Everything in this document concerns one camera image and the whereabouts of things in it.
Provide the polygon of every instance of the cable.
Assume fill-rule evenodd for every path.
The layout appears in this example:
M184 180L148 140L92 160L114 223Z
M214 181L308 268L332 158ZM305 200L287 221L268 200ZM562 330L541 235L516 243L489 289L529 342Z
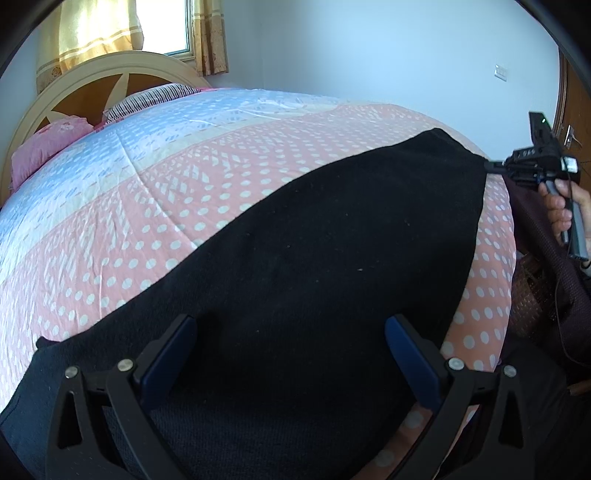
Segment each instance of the cable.
M569 179L569 197L570 197L571 203L573 203L574 202L574 199L573 199L573 180L570 178L570 172L569 171L567 171L567 175L568 175L568 179ZM567 261L570 258L570 247L572 246L572 244L573 243L571 241L571 238L569 238L569 245L568 245L567 250L566 250L566 259L567 259ZM579 362L578 360L575 360L566 351L566 345L564 344L564 338L563 338L563 335L562 335L562 327L560 326L560 315L558 313L558 286L560 285L560 280L562 279L562 272L563 272L563 270L560 270L560 272L558 273L558 277L556 278L556 287L554 288L554 309L556 311L556 323L558 324L558 335L560 337L560 345L562 346L562 351L564 352L564 356L566 356L566 358L568 360L570 360L571 362L579 365L580 367L591 369L591 365L590 364L586 364L584 362Z

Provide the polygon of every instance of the window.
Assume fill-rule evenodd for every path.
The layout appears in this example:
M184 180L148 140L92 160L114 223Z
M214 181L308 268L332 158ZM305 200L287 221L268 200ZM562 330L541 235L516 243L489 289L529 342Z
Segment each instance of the window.
M137 12L144 32L144 51L193 58L191 0L137 0Z

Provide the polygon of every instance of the pillow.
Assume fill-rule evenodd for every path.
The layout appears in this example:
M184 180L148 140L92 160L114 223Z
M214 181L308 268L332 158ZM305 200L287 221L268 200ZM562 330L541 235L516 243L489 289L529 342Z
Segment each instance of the pillow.
M56 154L92 131L86 118L78 116L62 118L41 128L12 154L14 191Z
M202 91L203 89L196 89L180 83L167 83L166 85L150 88L143 92L133 93L105 111L105 125L120 120L132 113L139 112L149 106L176 100L177 98L186 97Z

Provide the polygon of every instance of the black towel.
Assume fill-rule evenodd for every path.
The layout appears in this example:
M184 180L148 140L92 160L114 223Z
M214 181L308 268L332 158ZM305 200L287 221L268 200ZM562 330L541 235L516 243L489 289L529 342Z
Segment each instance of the black towel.
M87 332L37 351L2 433L44 478L66 367L112 368L182 312L198 318L197 346L151 417L186 471L349 480L414 402L384 321L404 313L441 345L472 263L485 179L482 157L435 129L294 180Z

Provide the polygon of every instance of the pink pillow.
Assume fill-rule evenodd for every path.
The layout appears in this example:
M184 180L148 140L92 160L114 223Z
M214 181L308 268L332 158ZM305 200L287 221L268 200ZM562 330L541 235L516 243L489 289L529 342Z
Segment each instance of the pink pillow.
M69 116L43 127L12 154L12 186L16 192L55 155L93 131L86 118Z

